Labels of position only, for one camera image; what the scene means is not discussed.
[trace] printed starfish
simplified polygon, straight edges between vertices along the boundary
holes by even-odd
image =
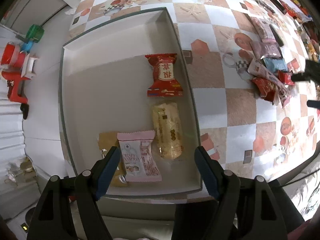
[[[193,4],[191,5],[191,9],[185,8],[183,6],[180,6],[180,8],[185,12],[187,12],[189,15],[192,15],[194,18],[196,18],[197,21],[200,21],[198,15],[202,12],[199,10],[199,8],[195,7]]]

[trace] blue snack package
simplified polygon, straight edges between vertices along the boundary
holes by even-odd
[[[270,70],[272,73],[281,70],[284,72],[288,71],[287,64],[285,63],[284,59],[274,59],[274,58],[264,58],[263,59],[266,67],[268,70]]]

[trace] power cord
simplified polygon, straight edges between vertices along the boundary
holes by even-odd
[[[291,184],[293,184],[293,183],[296,183],[296,182],[298,182],[298,181],[300,181],[300,180],[302,180],[302,179],[305,179],[305,178],[311,176],[312,174],[315,174],[315,173],[318,172],[318,171],[320,171],[320,169],[317,169],[317,170],[313,171],[312,173],[310,173],[310,174],[308,174],[308,175],[306,175],[306,176],[303,176],[303,177],[300,178],[300,179],[294,180],[294,181],[292,181],[292,182],[288,182],[287,184],[284,184],[284,185],[282,185],[282,186],[280,186],[280,187],[285,187],[285,186],[291,185]]]

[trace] yellow snack package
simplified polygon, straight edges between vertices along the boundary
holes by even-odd
[[[182,154],[181,124],[176,103],[163,103],[152,108],[161,157],[174,160]]]
[[[99,134],[98,145],[104,158],[107,152],[112,146],[117,146],[120,148],[119,141],[117,139],[117,131],[114,132],[104,132]],[[120,160],[119,165],[113,175],[110,186],[113,187],[128,187],[128,183],[125,180],[125,169],[122,160]]]

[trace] green plastic object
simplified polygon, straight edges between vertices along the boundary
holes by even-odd
[[[26,39],[30,39],[35,43],[38,43],[41,40],[43,33],[44,29],[41,26],[33,24],[27,32]]]

